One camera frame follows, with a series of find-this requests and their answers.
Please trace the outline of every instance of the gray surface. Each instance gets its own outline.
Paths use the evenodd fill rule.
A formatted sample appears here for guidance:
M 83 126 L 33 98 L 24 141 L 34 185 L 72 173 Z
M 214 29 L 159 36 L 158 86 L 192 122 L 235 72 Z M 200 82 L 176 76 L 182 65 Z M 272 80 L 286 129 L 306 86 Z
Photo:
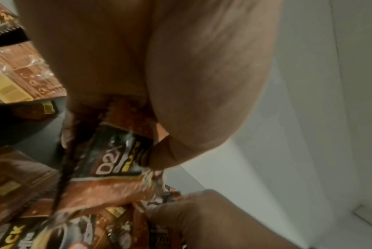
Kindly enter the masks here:
M 65 99 L 56 101 L 59 115 L 45 121 L 22 121 L 7 114 L 0 107 L 0 145 L 8 144 L 33 159 L 59 169 L 62 159 L 59 134 L 64 119 Z M 204 187 L 182 167 L 165 173 L 167 183 L 183 193 L 201 191 Z

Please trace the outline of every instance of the hand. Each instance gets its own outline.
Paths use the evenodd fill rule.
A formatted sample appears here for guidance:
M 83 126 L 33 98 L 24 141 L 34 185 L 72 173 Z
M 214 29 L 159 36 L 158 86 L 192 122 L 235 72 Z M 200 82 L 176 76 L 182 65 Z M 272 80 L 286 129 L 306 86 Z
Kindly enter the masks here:
M 148 206 L 155 224 L 182 232 L 188 249 L 299 249 L 215 191 Z
M 76 120 L 94 128 L 113 96 L 129 98 L 169 133 L 151 151 L 153 169 L 221 145 L 245 121 L 270 69 L 281 5 L 281 0 L 15 2 L 29 37 L 67 88 L 66 131 Z

